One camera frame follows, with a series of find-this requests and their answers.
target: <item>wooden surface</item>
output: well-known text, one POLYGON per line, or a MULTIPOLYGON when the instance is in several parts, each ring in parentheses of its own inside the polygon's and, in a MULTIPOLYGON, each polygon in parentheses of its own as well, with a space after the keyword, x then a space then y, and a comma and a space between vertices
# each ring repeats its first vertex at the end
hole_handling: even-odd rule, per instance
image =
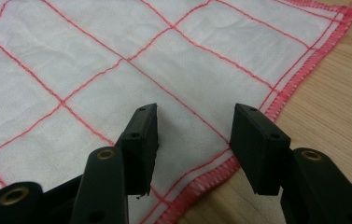
MULTIPOLYGON (((352 27, 294 93, 276 124, 291 137, 291 148, 324 152, 352 182, 352 27)), ((238 171, 178 223, 285 223, 279 202, 279 196, 254 195, 238 171)))

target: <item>napkin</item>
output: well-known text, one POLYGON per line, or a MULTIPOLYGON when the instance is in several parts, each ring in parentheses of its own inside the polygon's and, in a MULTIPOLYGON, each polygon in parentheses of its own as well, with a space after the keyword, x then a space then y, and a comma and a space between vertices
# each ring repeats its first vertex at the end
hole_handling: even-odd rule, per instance
POLYGON ((275 120, 352 24, 315 1, 0 1, 0 188, 81 175, 134 111, 160 148, 131 223, 172 223, 239 169, 235 103, 275 120))

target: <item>black plastic part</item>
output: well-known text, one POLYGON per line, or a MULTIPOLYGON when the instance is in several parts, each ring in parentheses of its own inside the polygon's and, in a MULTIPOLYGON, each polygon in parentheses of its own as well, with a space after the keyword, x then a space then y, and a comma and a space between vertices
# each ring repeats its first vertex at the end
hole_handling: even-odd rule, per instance
POLYGON ((297 188, 284 189, 280 203, 287 224, 308 223, 309 213, 297 188))
POLYGON ((236 104, 231 148, 255 193, 277 195, 290 138, 258 109, 236 104))
POLYGON ((70 223, 128 223, 123 158, 119 148, 102 147, 90 154, 70 223))
POLYGON ((291 173, 307 207, 307 223, 352 223, 352 184, 325 154, 293 150, 291 173))
POLYGON ((0 189, 0 224, 39 223, 42 220, 42 188, 20 182, 0 189))
POLYGON ((82 175, 44 193, 45 221, 69 223, 82 175))
POLYGON ((116 147, 123 152, 127 194, 149 193, 159 147, 156 104, 135 110, 116 147))

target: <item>fabric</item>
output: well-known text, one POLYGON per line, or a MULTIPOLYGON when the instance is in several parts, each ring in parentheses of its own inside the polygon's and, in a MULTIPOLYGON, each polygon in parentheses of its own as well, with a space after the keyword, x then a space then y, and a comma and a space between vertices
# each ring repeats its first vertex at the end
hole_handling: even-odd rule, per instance
POLYGON ((239 165, 235 103, 275 120, 352 23, 312 1, 0 1, 0 188, 82 174, 157 103, 151 194, 131 223, 172 223, 239 165))

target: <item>brass insert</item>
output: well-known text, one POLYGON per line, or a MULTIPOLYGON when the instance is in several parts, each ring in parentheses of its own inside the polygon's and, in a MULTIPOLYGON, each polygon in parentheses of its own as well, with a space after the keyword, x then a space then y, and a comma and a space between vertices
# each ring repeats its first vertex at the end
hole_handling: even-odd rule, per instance
POLYGON ((108 160, 115 156, 115 151, 112 149, 101 150, 97 153, 97 158, 100 160, 108 160))
POLYGON ((0 198, 0 204, 7 206, 14 203, 18 203, 23 200, 30 190, 25 186, 16 187, 15 189, 9 190, 7 193, 3 194, 0 198))
POLYGON ((315 151, 305 150, 302 152, 302 155, 311 161, 321 161, 323 159, 322 156, 315 151))

